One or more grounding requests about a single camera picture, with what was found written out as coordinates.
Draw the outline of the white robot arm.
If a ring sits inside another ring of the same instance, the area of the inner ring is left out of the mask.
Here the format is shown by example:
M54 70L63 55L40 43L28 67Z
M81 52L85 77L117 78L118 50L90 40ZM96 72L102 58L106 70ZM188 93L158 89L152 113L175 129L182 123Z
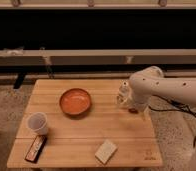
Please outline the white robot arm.
M132 107L144 111L152 95L196 107L196 78L165 78L163 71L151 66L129 78Z

